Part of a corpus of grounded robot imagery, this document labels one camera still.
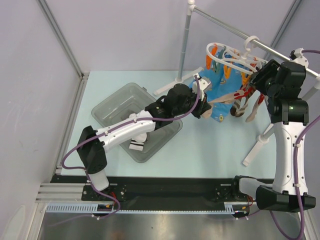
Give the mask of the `beige sock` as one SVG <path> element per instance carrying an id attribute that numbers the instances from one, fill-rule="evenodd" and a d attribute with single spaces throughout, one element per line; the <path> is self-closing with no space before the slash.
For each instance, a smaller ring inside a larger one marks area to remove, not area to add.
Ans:
<path id="1" fill-rule="evenodd" d="M 225 94 L 219 98 L 216 98 L 214 100 L 208 101 L 207 103 L 210 105 L 211 108 L 209 110 L 206 110 L 201 115 L 201 117 L 205 118 L 205 119 L 209 118 L 213 113 L 213 108 L 216 103 L 231 104 L 234 100 L 235 100 L 235 94 L 229 93 L 229 94 Z"/>

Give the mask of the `white black striped sock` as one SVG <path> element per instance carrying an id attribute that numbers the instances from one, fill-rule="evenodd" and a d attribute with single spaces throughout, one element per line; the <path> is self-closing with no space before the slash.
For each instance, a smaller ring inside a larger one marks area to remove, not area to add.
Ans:
<path id="1" fill-rule="evenodd" d="M 143 142 L 131 141 L 128 148 L 130 150 L 142 151 L 144 149 L 144 145 L 145 144 Z"/>

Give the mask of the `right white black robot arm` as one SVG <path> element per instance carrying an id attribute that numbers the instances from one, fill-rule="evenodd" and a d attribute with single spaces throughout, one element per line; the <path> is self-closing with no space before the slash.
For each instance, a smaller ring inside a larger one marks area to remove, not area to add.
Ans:
<path id="1" fill-rule="evenodd" d="M 261 210 L 297 213 L 313 209 L 304 179 L 304 143 L 301 134 L 310 126 L 309 105 L 299 98 L 305 66 L 270 60 L 252 74 L 250 84 L 268 98 L 267 109 L 276 139 L 276 167 L 272 186 L 260 183 L 254 197 Z"/>

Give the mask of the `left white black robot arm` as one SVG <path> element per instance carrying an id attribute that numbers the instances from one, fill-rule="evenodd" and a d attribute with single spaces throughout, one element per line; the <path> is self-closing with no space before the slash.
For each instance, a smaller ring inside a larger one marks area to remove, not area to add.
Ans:
<path id="1" fill-rule="evenodd" d="M 157 131 L 189 114 L 199 119 L 211 109 L 206 90 L 206 84 L 201 82 L 194 82 L 192 87 L 179 83 L 167 95 L 119 123 L 97 130 L 91 126 L 84 128 L 76 151 L 94 186 L 92 194 L 99 200 L 105 200 L 110 195 L 110 184 L 105 173 L 106 153 L 109 150 L 139 135 Z"/>

